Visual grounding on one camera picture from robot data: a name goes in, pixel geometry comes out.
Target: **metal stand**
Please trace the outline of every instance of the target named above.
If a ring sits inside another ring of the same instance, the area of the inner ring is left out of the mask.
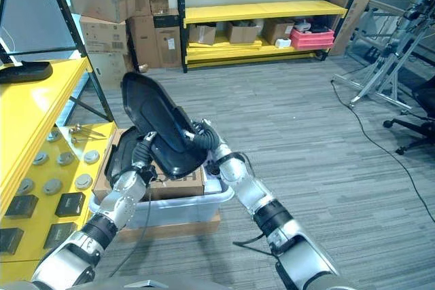
[[[393,105],[397,105],[402,109],[411,109],[409,105],[398,100],[398,72],[433,22],[434,20],[430,18],[403,21],[393,33],[399,36],[398,45],[394,47],[392,43],[389,43],[383,49],[383,54],[378,57],[374,64],[358,73],[358,75],[365,75],[361,83],[357,83],[342,75],[335,75],[333,77],[333,79],[340,80],[351,87],[361,90],[360,93],[351,100],[349,104],[350,107],[353,107],[363,96],[373,93],[379,98]],[[405,46],[412,38],[415,38],[414,42],[405,53],[402,53]],[[388,96],[385,95],[384,91],[389,87],[391,87],[391,94]]]
[[[5,8],[5,2],[7,0],[0,0],[0,26],[1,21],[4,15],[4,8]],[[84,47],[84,44],[82,42],[82,39],[80,38],[80,34],[77,30],[77,27],[75,26],[73,16],[71,15],[71,12],[69,10],[68,4],[66,0],[56,0],[57,4],[59,6],[59,10],[63,15],[63,18],[65,20],[65,24],[67,25],[69,32],[71,34],[71,37],[74,41],[73,47],[58,47],[58,48],[51,48],[51,49],[40,49],[40,50],[33,50],[33,51],[15,51],[15,52],[6,52],[3,46],[0,45],[0,59],[3,63],[11,63],[12,60],[10,56],[18,56],[18,55],[25,55],[25,54],[43,54],[48,52],[64,52],[64,51],[74,51],[77,50],[80,53],[80,56],[82,58],[87,57],[88,53],[86,51],[86,48]],[[90,81],[92,82],[92,85],[94,86],[95,92],[97,93],[97,96],[101,102],[101,105],[103,106],[104,112],[103,113],[96,113],[97,110],[93,109],[91,112],[98,114],[100,117],[103,117],[109,122],[114,121],[114,116],[109,108],[109,104],[107,103],[107,99],[103,93],[103,90],[101,89],[100,83],[97,79],[97,75],[94,72],[94,69],[92,68],[92,71],[88,72]],[[75,104],[82,106],[83,108],[89,110],[90,106],[84,105],[83,102],[79,101],[76,98],[71,97],[70,98]]]

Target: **floor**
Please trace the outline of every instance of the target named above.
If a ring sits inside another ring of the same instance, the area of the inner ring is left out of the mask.
[[[358,289],[435,289],[435,224],[406,173],[363,137],[355,117],[332,91],[334,73],[358,67],[350,58],[331,57],[186,75],[161,69],[148,75],[190,117],[209,118],[233,149],[250,156],[257,175]],[[355,95],[341,84],[337,90],[344,101]],[[107,90],[106,95],[119,127],[129,127],[120,91]],[[81,99],[98,102],[91,90]],[[364,99],[355,112],[367,133],[389,150],[417,137],[400,126],[382,127],[383,120],[400,113],[391,105]],[[71,122],[98,120],[77,108]],[[400,160],[435,215],[434,148],[410,151]],[[220,212],[215,234],[145,242],[117,275],[184,274],[238,290],[284,289],[272,258],[231,245],[259,234],[241,205],[233,199]],[[105,278],[132,245],[112,243],[98,278]],[[264,242],[258,246],[266,249]]]

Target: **office chair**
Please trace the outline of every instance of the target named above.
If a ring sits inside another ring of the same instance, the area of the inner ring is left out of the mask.
[[[425,138],[419,139],[408,146],[399,147],[396,153],[401,156],[410,148],[425,144],[435,144],[435,77],[413,90],[413,98],[428,115],[427,117],[416,116],[425,121],[422,125],[414,125],[399,119],[385,120],[383,122],[385,128],[391,128],[393,124],[399,124],[425,136]]]

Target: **yellow metal shelving unit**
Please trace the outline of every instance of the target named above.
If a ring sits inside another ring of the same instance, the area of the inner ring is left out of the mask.
[[[209,7],[188,7],[184,27],[192,23],[251,20],[290,16],[341,15],[346,9],[325,0],[286,1],[278,3],[248,3]]]
[[[219,45],[213,45],[209,51],[204,51],[198,44],[189,44],[188,25],[206,22],[225,22],[229,20],[251,20],[258,18],[303,17],[338,15],[345,17],[347,10],[325,0],[282,1],[270,3],[244,3],[237,5],[214,5],[205,7],[185,7],[185,0],[179,1],[179,11],[182,18],[181,53],[183,69],[230,65],[248,62],[264,62],[294,58],[310,58],[316,56],[316,51],[298,51],[292,47],[277,49],[265,40],[260,39],[260,47],[256,45],[237,47],[225,46],[220,40]],[[323,57],[329,49],[323,50]]]
[[[80,77],[91,69],[87,58],[51,65],[45,80],[0,85],[0,219]]]
[[[346,9],[324,0],[286,1],[278,3],[250,3],[241,5],[222,5],[186,8],[184,28],[192,23],[225,22],[228,20],[248,20],[255,18],[276,18],[316,15],[339,15],[344,17]],[[314,51],[298,51],[293,47],[278,49],[264,39],[258,47],[230,45],[227,40],[219,40],[209,48],[198,48],[198,44],[186,47],[184,64],[187,68],[229,65],[269,60],[310,58]]]
[[[50,61],[53,73],[41,81],[0,85],[0,227],[19,228],[23,231],[14,254],[0,253],[0,285],[13,280],[29,279],[37,262],[47,252],[44,248],[50,226],[55,223],[73,222],[80,229],[88,218],[88,202],[92,184],[87,189],[78,189],[74,181],[82,174],[97,179],[108,144],[116,129],[115,122],[86,125],[105,135],[101,140],[88,139],[73,144],[68,127],[54,127],[55,122],[71,93],[86,71],[91,71],[89,60]],[[55,142],[47,141],[50,131],[59,130],[61,137]],[[99,159],[93,164],[84,162],[84,154],[95,150]],[[48,161],[41,166],[32,165],[39,151],[48,154]],[[71,152],[74,160],[67,166],[56,162],[64,152]],[[34,182],[30,194],[38,201],[29,218],[11,219],[5,216],[7,208],[16,195],[24,178]],[[59,179],[59,193],[48,196],[42,191],[49,179]],[[56,207],[62,194],[82,192],[85,201],[82,212],[74,217],[58,217]]]

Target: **black shelf post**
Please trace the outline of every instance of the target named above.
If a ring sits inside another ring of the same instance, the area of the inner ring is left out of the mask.
[[[67,0],[56,0],[57,4],[59,6],[59,10],[63,15],[63,19],[65,20],[65,24],[67,25],[69,29],[69,33],[71,34],[71,37],[73,38],[74,44],[78,52],[80,53],[80,56],[82,58],[87,57],[88,53],[86,51],[86,48],[84,47],[84,44],[82,42],[82,38],[80,37],[79,31],[77,30],[77,27],[75,26],[73,16],[71,14],[71,11],[69,10]],[[94,72],[94,67],[92,66],[92,63],[89,61],[90,66],[92,67],[92,71],[89,71],[89,78],[92,82],[92,85],[94,86],[95,92],[97,93],[97,96],[101,102],[101,105],[103,106],[104,112],[105,112],[105,119],[109,122],[112,122],[115,120],[114,115],[112,114],[109,103],[107,103],[107,99],[104,95],[103,90],[101,89],[101,85],[98,81],[97,75]]]
[[[187,45],[188,45],[188,30],[184,28],[184,18],[186,17],[186,0],[177,0],[179,12],[179,38],[181,44],[181,65],[183,72],[188,72],[186,64]]]

